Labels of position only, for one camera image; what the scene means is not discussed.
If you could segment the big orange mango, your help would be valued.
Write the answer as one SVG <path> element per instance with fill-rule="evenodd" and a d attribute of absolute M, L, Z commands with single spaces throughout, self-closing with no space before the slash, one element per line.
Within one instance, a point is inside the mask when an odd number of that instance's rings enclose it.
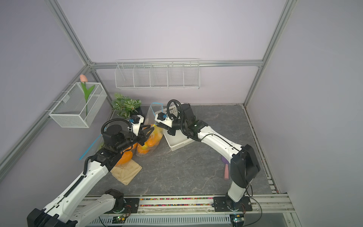
<path fill-rule="evenodd" d="M 162 139 L 163 134 L 160 132 L 153 132 L 148 140 L 146 141 L 146 144 L 149 147 L 155 147 L 160 143 L 160 140 Z"/>

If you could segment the large orange mango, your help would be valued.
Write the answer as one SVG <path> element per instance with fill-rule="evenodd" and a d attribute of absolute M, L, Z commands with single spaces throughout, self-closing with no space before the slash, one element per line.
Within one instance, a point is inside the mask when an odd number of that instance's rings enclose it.
<path fill-rule="evenodd" d="M 124 152 L 123 156 L 120 158 L 120 160 L 116 163 L 116 165 L 123 165 L 128 163 L 132 160 L 133 152 L 132 151 L 126 151 Z"/>

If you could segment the clear zip-top bag blue zipper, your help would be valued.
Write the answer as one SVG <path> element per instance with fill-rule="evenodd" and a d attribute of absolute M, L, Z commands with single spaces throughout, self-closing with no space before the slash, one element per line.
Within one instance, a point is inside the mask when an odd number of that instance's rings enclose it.
<path fill-rule="evenodd" d="M 136 140 L 133 140 L 132 143 L 129 141 L 122 141 L 116 142 L 116 144 L 109 144 L 106 143 L 103 136 L 99 134 L 81 154 L 79 160 L 87 160 L 88 162 L 95 161 L 100 163 L 102 166 L 107 167 L 115 166 L 123 156 L 124 152 L 132 151 L 134 153 L 137 144 Z"/>

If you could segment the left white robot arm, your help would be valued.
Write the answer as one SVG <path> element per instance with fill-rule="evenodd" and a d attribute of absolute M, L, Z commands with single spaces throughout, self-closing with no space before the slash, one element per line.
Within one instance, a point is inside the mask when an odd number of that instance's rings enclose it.
<path fill-rule="evenodd" d="M 131 120 L 112 119 L 101 127 L 103 147 L 85 159 L 83 171 L 56 199 L 27 216 L 29 227 L 84 227 L 108 211 L 131 211 L 124 194 L 107 190 L 100 198 L 78 210 L 91 189 L 106 176 L 135 144 L 143 145 L 154 127 L 144 125 L 141 115 Z"/>

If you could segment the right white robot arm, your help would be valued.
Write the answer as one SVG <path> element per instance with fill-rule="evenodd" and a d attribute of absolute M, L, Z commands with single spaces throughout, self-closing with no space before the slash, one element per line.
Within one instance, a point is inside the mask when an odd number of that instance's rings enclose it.
<path fill-rule="evenodd" d="M 232 184 L 226 193 L 226 205 L 231 211 L 242 208 L 242 199 L 261 170 L 253 147 L 228 140 L 207 123 L 198 120 L 190 104 L 182 104 L 175 99 L 167 103 L 166 112 L 156 114 L 155 120 L 168 130 L 168 134 L 175 135 L 179 130 L 188 139 L 209 145 L 227 160 Z"/>

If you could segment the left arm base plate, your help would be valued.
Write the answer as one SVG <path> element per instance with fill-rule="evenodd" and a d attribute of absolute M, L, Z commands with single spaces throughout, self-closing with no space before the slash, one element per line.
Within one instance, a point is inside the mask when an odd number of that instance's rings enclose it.
<path fill-rule="evenodd" d="M 117 199 L 115 202 L 115 206 L 106 214 L 130 214 L 137 213 L 139 207 L 140 199 L 139 198 L 123 198 Z"/>

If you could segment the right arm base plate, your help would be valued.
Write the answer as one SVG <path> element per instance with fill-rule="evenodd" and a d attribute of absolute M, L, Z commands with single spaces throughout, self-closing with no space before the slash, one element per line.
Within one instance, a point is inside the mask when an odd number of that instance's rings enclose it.
<path fill-rule="evenodd" d="M 252 211 L 250 197 L 244 196 L 238 202 L 227 198 L 226 196 L 216 196 L 213 198 L 212 207 L 215 212 L 246 212 Z"/>

